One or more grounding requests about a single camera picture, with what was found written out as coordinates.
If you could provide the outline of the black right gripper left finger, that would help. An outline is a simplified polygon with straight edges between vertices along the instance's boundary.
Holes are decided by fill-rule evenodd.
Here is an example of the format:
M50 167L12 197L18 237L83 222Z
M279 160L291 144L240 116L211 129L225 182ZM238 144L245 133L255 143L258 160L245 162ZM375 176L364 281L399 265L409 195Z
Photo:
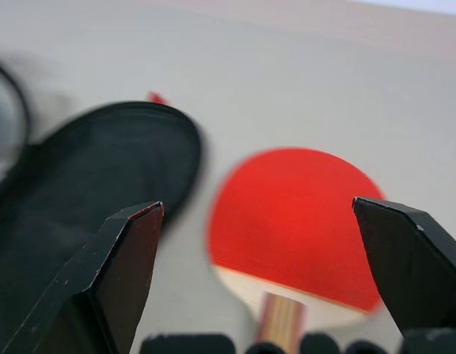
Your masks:
M69 248L0 237L0 354L129 354L164 213L131 206Z

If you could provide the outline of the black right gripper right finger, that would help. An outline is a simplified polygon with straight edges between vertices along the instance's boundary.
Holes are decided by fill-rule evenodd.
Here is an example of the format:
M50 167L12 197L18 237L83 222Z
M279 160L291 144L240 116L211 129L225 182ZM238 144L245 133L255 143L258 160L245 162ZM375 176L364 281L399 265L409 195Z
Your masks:
M456 328L456 240L430 214L404 204L356 197L352 209L398 329Z

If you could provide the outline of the red transparent zip pouch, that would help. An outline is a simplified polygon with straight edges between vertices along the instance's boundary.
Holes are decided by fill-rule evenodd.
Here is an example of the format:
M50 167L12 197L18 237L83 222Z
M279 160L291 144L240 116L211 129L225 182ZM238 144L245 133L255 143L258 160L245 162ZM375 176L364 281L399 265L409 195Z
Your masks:
M165 208L163 226L187 199L201 163L191 118L145 101L94 109L34 145L30 106L0 63L2 119L18 124L18 138L0 150L0 237L78 246L112 215L154 201Z

